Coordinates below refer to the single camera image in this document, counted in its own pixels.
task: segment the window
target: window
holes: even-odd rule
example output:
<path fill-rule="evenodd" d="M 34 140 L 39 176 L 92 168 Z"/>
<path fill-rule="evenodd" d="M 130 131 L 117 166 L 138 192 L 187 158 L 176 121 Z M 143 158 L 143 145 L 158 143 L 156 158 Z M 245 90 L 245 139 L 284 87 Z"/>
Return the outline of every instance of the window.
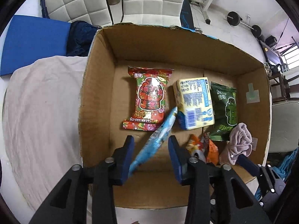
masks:
<path fill-rule="evenodd" d="M 282 55 L 282 60 L 284 63 L 288 64 L 289 69 L 293 69 L 299 66 L 299 48 L 294 46 L 288 51 L 284 52 Z"/>

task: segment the red cartoon figure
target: red cartoon figure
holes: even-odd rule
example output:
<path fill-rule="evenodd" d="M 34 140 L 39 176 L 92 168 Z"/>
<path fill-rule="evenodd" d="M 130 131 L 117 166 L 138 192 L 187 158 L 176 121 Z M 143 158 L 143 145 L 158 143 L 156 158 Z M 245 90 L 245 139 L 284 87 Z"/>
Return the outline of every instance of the red cartoon figure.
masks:
<path fill-rule="evenodd" d="M 138 97 L 140 108 L 145 110 L 158 110 L 163 99 L 163 89 L 156 78 L 146 78 L 139 88 Z"/>

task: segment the kettlebell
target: kettlebell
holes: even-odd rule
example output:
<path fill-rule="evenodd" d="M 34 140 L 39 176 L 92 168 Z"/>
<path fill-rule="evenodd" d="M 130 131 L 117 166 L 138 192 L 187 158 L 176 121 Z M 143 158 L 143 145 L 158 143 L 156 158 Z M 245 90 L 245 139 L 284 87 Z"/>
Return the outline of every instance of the kettlebell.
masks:
<path fill-rule="evenodd" d="M 272 75 L 275 75 L 275 74 L 279 73 L 278 67 L 280 67 L 280 70 L 281 70 L 281 65 L 280 64 L 277 64 L 275 66 L 274 65 L 270 65 L 270 69 L 272 71 Z"/>

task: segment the white chair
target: white chair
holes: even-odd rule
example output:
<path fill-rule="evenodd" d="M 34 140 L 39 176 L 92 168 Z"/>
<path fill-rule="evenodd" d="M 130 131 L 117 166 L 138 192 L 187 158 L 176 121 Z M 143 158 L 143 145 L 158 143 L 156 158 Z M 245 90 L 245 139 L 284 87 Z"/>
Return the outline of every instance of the white chair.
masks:
<path fill-rule="evenodd" d="M 134 24 L 181 26 L 184 0 L 122 0 L 122 22 Z"/>
<path fill-rule="evenodd" d="M 289 152 L 298 147 L 299 102 L 286 101 L 272 106 L 269 152 Z"/>
<path fill-rule="evenodd" d="M 82 20 L 94 26 L 113 24 L 108 0 L 45 0 L 50 19 Z"/>

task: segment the tape piece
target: tape piece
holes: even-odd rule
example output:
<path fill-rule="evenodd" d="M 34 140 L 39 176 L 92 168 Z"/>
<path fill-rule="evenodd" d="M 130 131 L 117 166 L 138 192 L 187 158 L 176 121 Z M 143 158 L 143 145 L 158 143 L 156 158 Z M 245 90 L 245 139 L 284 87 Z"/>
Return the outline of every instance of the tape piece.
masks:
<path fill-rule="evenodd" d="M 249 89 L 249 92 L 246 92 L 247 104 L 258 103 L 260 101 L 259 90 L 254 90 L 252 83 L 248 84 L 248 89 Z"/>
<path fill-rule="evenodd" d="M 256 150 L 256 148 L 257 148 L 257 143 L 258 143 L 258 139 L 252 137 L 252 143 L 251 143 L 251 145 L 252 145 L 252 150 L 253 150 L 253 151 Z"/>

